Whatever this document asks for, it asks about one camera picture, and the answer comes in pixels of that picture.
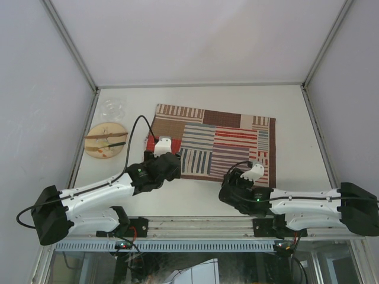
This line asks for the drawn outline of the patchwork striped placemat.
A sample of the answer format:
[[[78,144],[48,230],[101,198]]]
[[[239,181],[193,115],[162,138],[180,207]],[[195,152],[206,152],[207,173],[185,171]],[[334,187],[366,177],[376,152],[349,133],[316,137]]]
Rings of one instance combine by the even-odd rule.
[[[234,164],[247,170],[248,160],[264,167],[256,185],[276,185],[275,118],[158,104],[152,130],[147,150],[155,138],[170,137],[173,153],[181,155],[182,178],[221,182]]]

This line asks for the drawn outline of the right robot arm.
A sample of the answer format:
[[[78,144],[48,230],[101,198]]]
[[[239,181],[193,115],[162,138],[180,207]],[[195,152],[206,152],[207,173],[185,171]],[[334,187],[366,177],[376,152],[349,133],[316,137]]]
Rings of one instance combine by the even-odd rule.
[[[339,188],[319,192],[293,192],[256,187],[264,175],[260,163],[248,163],[242,171],[233,165],[225,174],[219,200],[241,214],[272,221],[273,232],[280,236],[309,228],[347,228],[365,236],[378,236],[378,198],[365,189],[342,182]]]

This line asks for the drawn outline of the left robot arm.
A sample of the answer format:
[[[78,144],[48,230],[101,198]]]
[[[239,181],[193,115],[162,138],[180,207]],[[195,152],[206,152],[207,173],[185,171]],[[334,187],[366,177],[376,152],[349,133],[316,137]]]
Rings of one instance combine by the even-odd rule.
[[[118,176],[92,185],[61,191],[55,185],[43,189],[31,209],[40,244],[48,246],[73,233],[126,235],[130,223],[121,202],[181,176],[178,153],[147,155],[147,160],[132,164]]]

